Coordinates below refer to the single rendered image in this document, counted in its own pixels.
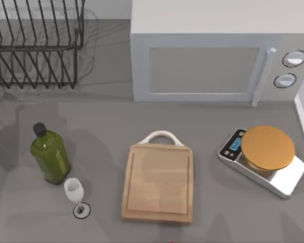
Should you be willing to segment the microwave knob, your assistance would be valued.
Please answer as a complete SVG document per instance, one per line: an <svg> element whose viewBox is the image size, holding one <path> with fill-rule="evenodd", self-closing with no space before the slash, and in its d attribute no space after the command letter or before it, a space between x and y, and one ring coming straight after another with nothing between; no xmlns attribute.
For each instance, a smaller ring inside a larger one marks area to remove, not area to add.
<svg viewBox="0 0 304 243"><path fill-rule="evenodd" d="M274 79L274 86L278 89L286 89L290 86L293 86L296 81L296 75L294 75L293 73L287 73L277 76Z"/></svg>
<svg viewBox="0 0 304 243"><path fill-rule="evenodd" d="M304 51L297 50L286 53L282 58L282 64L288 68L294 68L304 63Z"/></svg>

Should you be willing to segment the clear wine glass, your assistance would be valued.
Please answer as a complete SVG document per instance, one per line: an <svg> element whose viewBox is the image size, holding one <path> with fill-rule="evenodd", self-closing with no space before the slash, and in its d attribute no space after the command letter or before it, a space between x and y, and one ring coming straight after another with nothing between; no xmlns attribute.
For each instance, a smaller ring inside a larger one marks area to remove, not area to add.
<svg viewBox="0 0 304 243"><path fill-rule="evenodd" d="M73 208L73 215L77 219L86 219L91 214L91 206L83 201L84 198L84 188L77 178L68 178L64 182L64 191L66 197L73 203L75 207Z"/></svg>

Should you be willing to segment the pale microwave oven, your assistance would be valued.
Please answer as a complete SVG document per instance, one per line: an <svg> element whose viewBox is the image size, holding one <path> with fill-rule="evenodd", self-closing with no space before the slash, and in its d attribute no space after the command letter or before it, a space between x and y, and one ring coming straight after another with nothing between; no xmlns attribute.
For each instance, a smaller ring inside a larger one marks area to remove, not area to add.
<svg viewBox="0 0 304 243"><path fill-rule="evenodd" d="M270 47L260 101L293 101L304 63L282 58L304 51L304 0L133 0L130 44L135 101L251 103ZM297 81L276 88L287 73Z"/></svg>

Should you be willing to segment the wooden cutting board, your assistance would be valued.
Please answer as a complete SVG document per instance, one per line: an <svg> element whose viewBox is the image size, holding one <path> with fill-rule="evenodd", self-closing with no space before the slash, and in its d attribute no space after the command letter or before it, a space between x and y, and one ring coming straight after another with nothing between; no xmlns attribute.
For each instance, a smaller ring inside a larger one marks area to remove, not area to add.
<svg viewBox="0 0 304 243"><path fill-rule="evenodd" d="M193 152L174 134L154 131L130 147L123 219L191 224L193 197Z"/></svg>

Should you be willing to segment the silver kitchen scale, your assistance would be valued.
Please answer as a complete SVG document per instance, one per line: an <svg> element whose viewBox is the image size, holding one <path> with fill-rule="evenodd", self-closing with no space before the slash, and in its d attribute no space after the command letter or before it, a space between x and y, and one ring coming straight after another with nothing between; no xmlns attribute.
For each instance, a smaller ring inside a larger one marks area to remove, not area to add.
<svg viewBox="0 0 304 243"><path fill-rule="evenodd" d="M304 175L292 139L272 126L237 129L218 152L218 158L281 198L290 198Z"/></svg>

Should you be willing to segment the green glass bottle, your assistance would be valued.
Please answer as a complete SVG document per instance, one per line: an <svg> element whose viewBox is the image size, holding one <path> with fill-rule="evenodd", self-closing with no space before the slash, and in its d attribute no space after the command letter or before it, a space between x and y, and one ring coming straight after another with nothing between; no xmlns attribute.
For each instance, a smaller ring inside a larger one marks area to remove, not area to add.
<svg viewBox="0 0 304 243"><path fill-rule="evenodd" d="M30 153L43 173L44 180L59 185L71 170L71 164L62 137L48 130L43 123L33 125L36 138L30 145Z"/></svg>

